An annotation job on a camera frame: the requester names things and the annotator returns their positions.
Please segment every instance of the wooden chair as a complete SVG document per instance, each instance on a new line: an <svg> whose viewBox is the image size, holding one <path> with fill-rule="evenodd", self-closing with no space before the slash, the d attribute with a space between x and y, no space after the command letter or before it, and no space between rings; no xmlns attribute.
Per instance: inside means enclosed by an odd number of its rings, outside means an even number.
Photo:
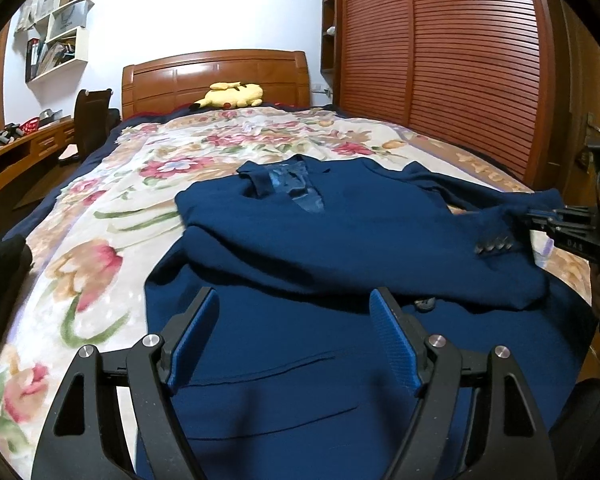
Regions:
<svg viewBox="0 0 600 480"><path fill-rule="evenodd" d="M111 88L90 92L80 90L75 100L74 139L80 160L104 144L109 135L108 114Z"/></svg>

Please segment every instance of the suit jacket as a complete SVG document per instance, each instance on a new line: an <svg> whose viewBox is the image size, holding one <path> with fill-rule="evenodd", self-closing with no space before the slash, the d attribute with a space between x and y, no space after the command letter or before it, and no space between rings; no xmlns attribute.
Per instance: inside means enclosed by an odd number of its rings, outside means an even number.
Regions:
<svg viewBox="0 0 600 480"><path fill-rule="evenodd" d="M595 321L534 263L521 216L562 205L556 190L502 193L413 162L295 156L207 180L176 197L182 238L146 282L159 331L199 288L221 314L189 387L174 397L210 478L380 478L408 426L368 318L387 286L431 333L463 349L512 349L547 426L582 365ZM446 204L468 211L453 215ZM413 300L436 298L426 314ZM459 396L443 464L464 436ZM139 446L139 472L147 473Z"/></svg>

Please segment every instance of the wooden headboard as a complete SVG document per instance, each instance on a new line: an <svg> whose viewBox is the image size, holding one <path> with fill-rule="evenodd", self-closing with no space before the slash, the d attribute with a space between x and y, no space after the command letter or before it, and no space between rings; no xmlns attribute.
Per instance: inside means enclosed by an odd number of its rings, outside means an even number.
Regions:
<svg viewBox="0 0 600 480"><path fill-rule="evenodd" d="M310 105L304 52L213 50L163 57L122 71L122 118L143 112L168 113L202 99L218 82L256 83L264 101Z"/></svg>

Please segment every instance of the yellow stuffed animal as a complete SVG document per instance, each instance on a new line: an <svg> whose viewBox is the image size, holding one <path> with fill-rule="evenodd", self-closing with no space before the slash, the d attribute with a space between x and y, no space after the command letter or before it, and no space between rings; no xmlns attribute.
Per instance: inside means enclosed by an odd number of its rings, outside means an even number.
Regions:
<svg viewBox="0 0 600 480"><path fill-rule="evenodd" d="M196 101L191 108L213 106L214 108L244 108L262 104L262 88L259 85L237 83L215 83L209 88L204 99Z"/></svg>

